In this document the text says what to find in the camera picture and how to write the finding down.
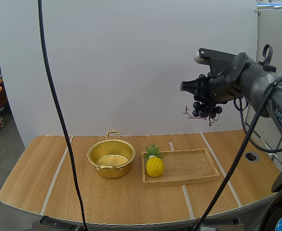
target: metal pot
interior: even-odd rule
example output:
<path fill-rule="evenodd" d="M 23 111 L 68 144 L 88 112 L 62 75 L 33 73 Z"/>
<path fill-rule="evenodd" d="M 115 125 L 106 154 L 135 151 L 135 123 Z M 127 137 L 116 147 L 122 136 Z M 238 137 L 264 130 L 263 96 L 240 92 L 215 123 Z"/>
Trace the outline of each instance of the metal pot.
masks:
<path fill-rule="evenodd" d="M 118 133 L 119 139 L 109 139 L 110 133 Z M 123 141 L 118 131 L 109 131 L 106 140 L 95 143 L 88 150 L 87 157 L 98 174 L 106 178 L 118 178 L 129 172 L 135 148 Z"/>

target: wooden tray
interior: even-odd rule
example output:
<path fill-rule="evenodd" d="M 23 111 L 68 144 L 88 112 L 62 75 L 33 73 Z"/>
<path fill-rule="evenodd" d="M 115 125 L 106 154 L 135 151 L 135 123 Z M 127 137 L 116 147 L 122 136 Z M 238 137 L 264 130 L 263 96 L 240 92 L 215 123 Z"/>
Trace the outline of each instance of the wooden tray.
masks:
<path fill-rule="evenodd" d="M 147 174 L 147 158 L 142 156 L 143 187 L 196 184 L 219 178 L 219 173 L 206 149 L 161 151 L 161 154 L 164 157 L 162 159 L 164 173 L 158 177 Z"/>

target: yellow pineapple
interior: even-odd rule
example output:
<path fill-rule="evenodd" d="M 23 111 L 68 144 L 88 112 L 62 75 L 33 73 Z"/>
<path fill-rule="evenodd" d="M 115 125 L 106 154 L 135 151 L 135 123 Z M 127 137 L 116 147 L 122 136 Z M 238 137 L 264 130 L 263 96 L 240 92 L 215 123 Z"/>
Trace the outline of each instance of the yellow pineapple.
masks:
<path fill-rule="evenodd" d="M 150 149 L 146 145 L 146 151 L 147 154 L 143 155 L 148 158 L 148 161 L 146 163 L 146 172 L 151 177 L 158 177 L 160 176 L 164 171 L 164 165 L 161 160 L 163 156 L 159 152 L 159 149 L 161 147 L 156 148 L 155 144 L 150 144 Z"/>

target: floor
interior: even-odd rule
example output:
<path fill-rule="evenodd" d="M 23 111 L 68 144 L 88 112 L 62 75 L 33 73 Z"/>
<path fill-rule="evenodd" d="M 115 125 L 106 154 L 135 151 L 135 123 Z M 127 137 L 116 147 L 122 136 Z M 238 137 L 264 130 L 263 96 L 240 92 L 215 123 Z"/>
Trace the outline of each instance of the floor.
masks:
<path fill-rule="evenodd" d="M 0 189 L 15 163 L 25 150 L 13 116 L 7 110 L 0 114 L 4 127 L 0 130 Z M 39 218 L 25 214 L 0 202 L 0 231 L 22 231 L 30 229 Z"/>

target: white tape line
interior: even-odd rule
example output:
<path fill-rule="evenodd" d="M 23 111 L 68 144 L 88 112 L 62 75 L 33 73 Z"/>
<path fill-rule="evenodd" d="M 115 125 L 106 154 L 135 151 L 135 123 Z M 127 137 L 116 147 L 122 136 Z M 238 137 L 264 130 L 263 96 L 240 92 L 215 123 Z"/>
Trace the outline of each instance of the white tape line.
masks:
<path fill-rule="evenodd" d="M 170 145 L 171 151 L 174 151 L 173 143 L 169 142 L 169 145 Z M 190 219 L 194 219 L 194 214 L 193 214 L 192 206 L 191 206 L 191 203 L 190 203 L 189 195 L 188 195 L 188 192 L 187 192 L 187 188 L 186 188 L 185 185 L 182 185 L 182 188 L 183 188 L 183 192 L 184 192 L 184 196 L 185 196 L 185 200 L 186 200 Z"/>
<path fill-rule="evenodd" d="M 61 167 L 62 164 L 63 164 L 63 161 L 64 161 L 64 159 L 65 159 L 65 157 L 66 157 L 67 152 L 68 152 L 68 147 L 66 148 L 66 150 L 65 150 L 65 152 L 64 152 L 64 154 L 63 154 L 63 156 L 62 156 L 62 158 L 61 158 L 61 160 L 60 160 L 60 162 L 59 162 L 59 164 L 58 164 L 58 167 L 57 167 L 57 169 L 56 169 L 56 172 L 55 172 L 55 174 L 54 174 L 54 176 L 53 176 L 53 180 L 52 180 L 52 182 L 51 182 L 49 191 L 48 191 L 48 193 L 46 194 L 46 197 L 45 197 L 45 200 L 44 200 L 44 203 L 43 203 L 43 206 L 42 206 L 40 215 L 43 215 L 43 214 L 44 214 L 44 211 L 45 211 L 46 205 L 48 204 L 48 201 L 49 201 L 49 198 L 50 198 L 50 195 L 51 195 L 53 186 L 54 186 L 54 184 L 55 184 L 57 175 L 58 175 L 58 173 L 59 173 L 60 167 Z"/>
<path fill-rule="evenodd" d="M 169 145 L 170 145 L 171 151 L 174 151 L 173 143 L 169 142 Z"/>
<path fill-rule="evenodd" d="M 201 132 L 200 134 L 201 134 L 201 136 L 202 136 L 204 142 L 206 143 L 208 149 L 209 149 L 210 152 L 212 153 L 212 155 L 213 155 L 215 161 L 217 162 L 217 164 L 218 164 L 218 166 L 219 166 L 219 168 L 220 168 L 220 170 L 221 170 L 221 172 L 222 172 L 222 175 L 223 175 L 224 177 L 226 177 L 225 171 L 223 170 L 223 168 L 222 168 L 222 166 L 221 166 L 221 164 L 220 164 L 218 158 L 216 157 L 214 151 L 212 150 L 211 146 L 210 146 L 209 143 L 207 142 L 205 136 L 203 135 L 202 132 Z M 235 198 L 235 200 L 236 200 L 238 206 L 239 206 L 239 207 L 242 207 L 242 204 L 241 204 L 241 202 L 240 202 L 240 200 L 239 200 L 239 198 L 238 198 L 238 196 L 237 196 L 237 194 L 236 194 L 236 192 L 235 192 L 235 190 L 234 190 L 234 188 L 233 188 L 233 186 L 232 186 L 232 184 L 231 184 L 230 181 L 228 181 L 228 186 L 229 186 L 229 188 L 231 189 L 231 192 L 233 193 L 233 196 L 234 196 L 234 198 Z"/>

